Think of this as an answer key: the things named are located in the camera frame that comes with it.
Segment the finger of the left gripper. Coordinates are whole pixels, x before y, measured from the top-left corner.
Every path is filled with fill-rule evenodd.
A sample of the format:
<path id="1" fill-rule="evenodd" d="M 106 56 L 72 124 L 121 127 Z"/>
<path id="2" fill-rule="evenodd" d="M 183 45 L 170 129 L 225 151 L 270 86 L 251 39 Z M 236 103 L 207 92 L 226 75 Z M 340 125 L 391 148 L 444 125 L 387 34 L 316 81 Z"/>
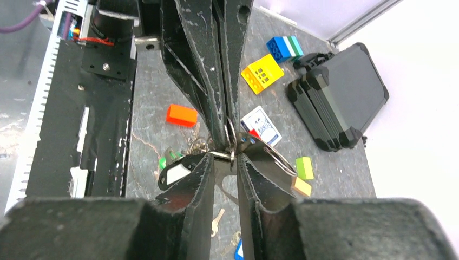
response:
<path id="1" fill-rule="evenodd" d="M 201 114 L 215 147 L 226 147 L 226 109 L 212 1 L 161 1 L 168 72 Z"/>
<path id="2" fill-rule="evenodd" d="M 227 118 L 237 132 L 240 120 L 239 77 L 252 1 L 215 1 Z"/>

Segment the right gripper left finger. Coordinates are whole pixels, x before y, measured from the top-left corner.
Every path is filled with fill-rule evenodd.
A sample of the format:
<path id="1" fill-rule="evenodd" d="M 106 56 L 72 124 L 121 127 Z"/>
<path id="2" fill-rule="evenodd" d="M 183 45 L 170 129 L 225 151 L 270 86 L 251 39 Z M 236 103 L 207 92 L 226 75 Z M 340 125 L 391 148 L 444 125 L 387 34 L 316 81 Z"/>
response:
<path id="1" fill-rule="evenodd" d="M 1 259 L 209 259 L 214 158 L 155 200 L 28 199 L 1 220 Z"/>

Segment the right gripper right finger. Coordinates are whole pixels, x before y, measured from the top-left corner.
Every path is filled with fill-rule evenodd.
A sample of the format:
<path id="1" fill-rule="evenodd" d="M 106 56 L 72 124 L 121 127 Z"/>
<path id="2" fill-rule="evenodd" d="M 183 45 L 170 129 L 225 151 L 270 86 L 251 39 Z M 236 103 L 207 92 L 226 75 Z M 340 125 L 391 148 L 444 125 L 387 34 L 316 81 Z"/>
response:
<path id="1" fill-rule="evenodd" d="M 293 199 L 241 210 L 244 259 L 456 259 L 433 213 L 413 199 Z"/>

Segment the metal keyring plate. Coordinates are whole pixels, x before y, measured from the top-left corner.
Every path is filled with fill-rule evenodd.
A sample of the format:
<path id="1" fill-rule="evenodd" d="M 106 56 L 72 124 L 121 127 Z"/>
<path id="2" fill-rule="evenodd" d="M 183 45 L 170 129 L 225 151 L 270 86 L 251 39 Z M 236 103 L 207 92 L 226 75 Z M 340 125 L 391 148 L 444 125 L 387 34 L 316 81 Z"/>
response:
<path id="1" fill-rule="evenodd" d="M 235 140 L 230 152 L 211 151 L 204 156 L 203 169 L 198 170 L 200 191 L 213 197 L 218 177 L 232 173 L 230 167 L 222 171 L 215 167 L 218 160 L 226 160 L 237 171 L 240 193 L 235 201 L 241 210 L 279 212 L 293 199 L 303 198 L 291 190 L 292 177 L 297 177 L 294 169 L 275 149 L 247 133 L 238 133 Z"/>

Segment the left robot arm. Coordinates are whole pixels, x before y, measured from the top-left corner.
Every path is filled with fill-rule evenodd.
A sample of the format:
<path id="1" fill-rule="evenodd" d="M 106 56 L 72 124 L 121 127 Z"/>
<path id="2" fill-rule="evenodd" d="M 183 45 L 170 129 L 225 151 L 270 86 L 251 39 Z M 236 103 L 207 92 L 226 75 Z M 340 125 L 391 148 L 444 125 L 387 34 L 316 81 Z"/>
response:
<path id="1" fill-rule="evenodd" d="M 218 149 L 235 148 L 239 72 L 252 1 L 92 1 L 102 38 L 158 37 L 170 78 Z"/>

